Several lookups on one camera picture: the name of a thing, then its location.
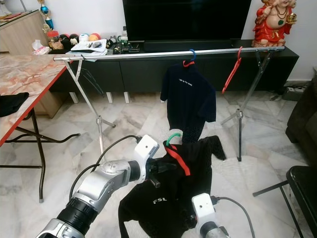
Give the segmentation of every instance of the black cable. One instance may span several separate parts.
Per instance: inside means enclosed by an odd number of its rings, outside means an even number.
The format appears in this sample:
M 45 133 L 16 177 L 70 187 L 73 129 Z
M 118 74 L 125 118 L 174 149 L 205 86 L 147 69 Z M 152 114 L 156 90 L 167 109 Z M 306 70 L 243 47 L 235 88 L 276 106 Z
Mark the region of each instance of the black cable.
M 249 214 L 247 213 L 247 210 L 238 202 L 236 202 L 235 200 L 229 198 L 229 197 L 218 197 L 219 200 L 229 200 L 235 204 L 237 204 L 242 210 L 243 212 L 246 214 L 247 216 L 247 219 L 248 219 L 248 222 L 249 222 L 249 226 L 250 226 L 250 230 L 251 230 L 251 234 L 252 234 L 252 238 L 255 238 L 255 234 L 254 234 L 254 230 L 253 230 L 253 226 L 252 226 L 252 223 L 251 223 L 251 219 L 249 217 Z
M 71 188 L 70 188 L 70 192 L 69 192 L 69 201 L 71 200 L 71 197 L 73 196 L 73 192 L 74 192 L 74 188 L 75 188 L 75 185 L 76 183 L 78 182 L 78 180 L 80 179 L 80 177 L 89 169 L 91 169 L 92 167 L 98 167 L 100 164 L 95 164 L 95 165 L 90 165 L 88 166 L 87 168 L 85 168 L 78 176 L 77 178 L 75 179 L 75 181 L 73 182 L 73 184 L 71 185 Z
M 125 139 L 130 138 L 130 137 L 136 138 L 137 143 L 139 143 L 140 140 L 142 139 L 141 136 L 127 135 L 127 136 L 125 136 L 125 137 L 123 137 L 123 138 L 117 140 L 116 142 L 112 143 L 111 145 L 109 145 L 109 146 L 103 151 L 103 153 L 100 155 L 99 159 L 97 160 L 97 162 L 96 162 L 94 165 L 88 166 L 87 168 L 85 168 L 85 169 L 77 176 L 77 178 L 76 178 L 75 181 L 73 182 L 73 184 L 72 184 L 72 186 L 71 186 L 71 189 L 70 189 L 70 192 L 69 192 L 69 201 L 71 200 L 71 197 L 73 196 L 73 192 L 74 192 L 75 185 L 76 185 L 76 183 L 78 182 L 78 180 L 80 179 L 80 177 L 81 177 L 87 170 L 89 170 L 89 169 L 91 169 L 91 168 L 93 168 L 93 169 L 91 170 L 91 172 L 95 171 L 95 170 L 96 170 L 96 167 L 98 167 L 98 166 L 100 165 L 99 163 L 100 163 L 101 159 L 103 158 L 103 156 L 105 155 L 105 153 L 106 153 L 109 149 L 111 149 L 114 145 L 116 145 L 116 144 L 119 143 L 120 141 L 125 140 Z

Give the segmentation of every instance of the black garment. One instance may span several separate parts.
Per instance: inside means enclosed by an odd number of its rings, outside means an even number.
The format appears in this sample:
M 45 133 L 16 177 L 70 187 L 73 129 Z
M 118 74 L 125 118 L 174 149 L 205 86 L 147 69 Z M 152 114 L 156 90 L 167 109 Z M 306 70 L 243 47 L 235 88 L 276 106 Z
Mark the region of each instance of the black garment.
M 183 131 L 182 142 L 197 142 L 205 122 L 216 119 L 215 89 L 195 64 L 171 66 L 163 79 L 160 99 L 167 100 L 170 129 Z
M 0 96 L 0 117 L 17 112 L 28 97 L 29 93 Z
M 166 154 L 161 161 L 175 163 L 176 170 L 156 175 L 160 187 L 150 181 L 136 185 L 119 205 L 119 227 L 122 238 L 129 235 L 124 222 L 139 221 L 143 230 L 152 238 L 179 238 L 196 225 L 191 199 L 201 193 L 211 192 L 211 154 L 224 160 L 225 154 L 218 136 L 206 137 L 196 143 L 169 146 L 179 154 L 190 169 L 185 176 L 178 162 Z

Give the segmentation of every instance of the ganesha statue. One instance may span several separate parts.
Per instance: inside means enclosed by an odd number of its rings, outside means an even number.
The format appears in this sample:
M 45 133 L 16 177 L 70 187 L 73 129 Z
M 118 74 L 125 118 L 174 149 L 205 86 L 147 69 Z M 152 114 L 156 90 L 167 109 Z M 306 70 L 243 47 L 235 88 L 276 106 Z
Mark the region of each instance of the ganesha statue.
M 264 6 L 257 11 L 253 47 L 284 46 L 284 34 L 289 34 L 295 24 L 292 9 L 296 0 L 262 0 Z

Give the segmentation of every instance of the black tv cabinet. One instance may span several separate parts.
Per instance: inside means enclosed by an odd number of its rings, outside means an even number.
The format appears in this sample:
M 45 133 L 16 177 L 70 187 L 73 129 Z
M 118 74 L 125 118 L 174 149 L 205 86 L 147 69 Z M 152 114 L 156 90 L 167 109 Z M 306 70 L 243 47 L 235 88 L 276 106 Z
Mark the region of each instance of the black tv cabinet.
M 140 53 L 145 53 L 140 45 Z M 251 47 L 251 40 L 237 40 L 233 48 Z M 250 88 L 257 72 L 258 65 L 255 53 L 242 53 L 242 62 L 233 77 L 227 91 L 246 91 Z M 94 76 L 104 92 L 159 92 L 161 81 L 168 67 L 182 63 L 187 57 L 138 58 L 118 60 L 84 61 L 86 68 Z M 284 51 L 274 53 L 256 90 L 277 91 L 285 84 L 299 56 L 285 47 Z M 200 73 L 210 80 L 217 91 L 221 91 L 227 77 L 232 71 L 237 54 L 199 55 L 195 63 Z M 82 76 L 79 77 L 86 91 L 96 91 Z M 66 70 L 50 88 L 52 92 L 79 92 L 69 72 Z

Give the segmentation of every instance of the navy t-shirt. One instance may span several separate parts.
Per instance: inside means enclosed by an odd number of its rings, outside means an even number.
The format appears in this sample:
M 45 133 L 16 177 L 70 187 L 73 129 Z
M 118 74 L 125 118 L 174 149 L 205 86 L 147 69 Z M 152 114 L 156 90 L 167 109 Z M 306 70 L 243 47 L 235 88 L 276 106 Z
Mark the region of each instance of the navy t-shirt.
M 167 100 L 170 129 L 182 130 L 183 142 L 197 142 L 205 122 L 216 119 L 215 89 L 195 64 L 171 66 L 163 79 L 160 99 Z

